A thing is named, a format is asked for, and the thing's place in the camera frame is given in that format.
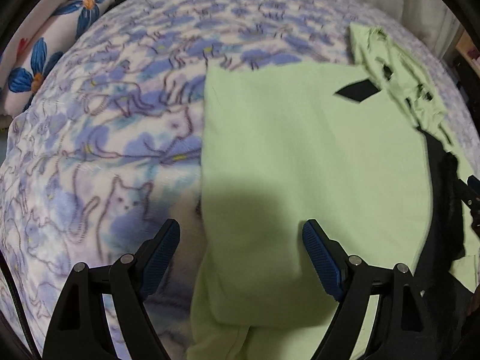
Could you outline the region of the light green hooded jacket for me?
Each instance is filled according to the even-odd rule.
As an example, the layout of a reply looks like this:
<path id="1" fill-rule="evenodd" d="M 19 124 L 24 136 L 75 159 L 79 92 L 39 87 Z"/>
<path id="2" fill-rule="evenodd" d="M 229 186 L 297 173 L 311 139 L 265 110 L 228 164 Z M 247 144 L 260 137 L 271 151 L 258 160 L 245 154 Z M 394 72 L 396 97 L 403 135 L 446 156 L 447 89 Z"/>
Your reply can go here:
<path id="1" fill-rule="evenodd" d="M 374 266 L 415 267 L 439 155 L 472 173 L 427 71 L 379 27 L 351 24 L 349 38 L 352 65 L 208 70 L 189 359 L 309 359 L 337 302 L 304 223 Z"/>

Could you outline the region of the wooden shelf unit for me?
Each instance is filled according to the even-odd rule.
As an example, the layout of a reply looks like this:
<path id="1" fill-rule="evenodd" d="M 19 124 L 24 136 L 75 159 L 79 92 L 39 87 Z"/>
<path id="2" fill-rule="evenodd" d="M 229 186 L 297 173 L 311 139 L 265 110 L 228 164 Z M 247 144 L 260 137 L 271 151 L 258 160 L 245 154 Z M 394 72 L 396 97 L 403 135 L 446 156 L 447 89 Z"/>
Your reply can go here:
<path id="1" fill-rule="evenodd" d="M 469 98 L 479 96 L 479 50 L 463 29 L 443 57 L 457 87 Z"/>

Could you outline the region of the purple floral fleece blanket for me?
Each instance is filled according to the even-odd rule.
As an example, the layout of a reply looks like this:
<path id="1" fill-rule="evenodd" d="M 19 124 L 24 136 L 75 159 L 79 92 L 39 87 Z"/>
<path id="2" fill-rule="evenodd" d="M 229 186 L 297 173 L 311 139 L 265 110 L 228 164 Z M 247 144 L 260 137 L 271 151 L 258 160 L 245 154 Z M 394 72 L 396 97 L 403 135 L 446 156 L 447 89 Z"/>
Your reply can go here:
<path id="1" fill-rule="evenodd" d="M 352 65 L 351 24 L 379 27 L 427 71 L 445 120 L 479 173 L 479 138 L 442 63 L 386 13 L 359 0 L 128 0 L 55 64 L 8 131 L 1 252 L 19 293 L 1 312 L 44 349 L 76 263 L 113 264 L 167 219 L 179 246 L 145 311 L 172 359 L 193 343 L 191 306 L 207 249 L 201 158 L 209 68 Z"/>

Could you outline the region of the folded blue flower quilt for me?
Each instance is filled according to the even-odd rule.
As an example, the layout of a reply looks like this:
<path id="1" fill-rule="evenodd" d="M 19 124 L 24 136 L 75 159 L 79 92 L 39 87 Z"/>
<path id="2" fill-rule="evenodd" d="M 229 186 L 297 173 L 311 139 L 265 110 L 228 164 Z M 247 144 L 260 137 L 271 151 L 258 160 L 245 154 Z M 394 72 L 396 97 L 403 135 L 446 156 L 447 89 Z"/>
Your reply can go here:
<path id="1" fill-rule="evenodd" d="M 114 0 L 41 0 L 1 53 L 1 115 L 22 113 L 61 57 Z"/>

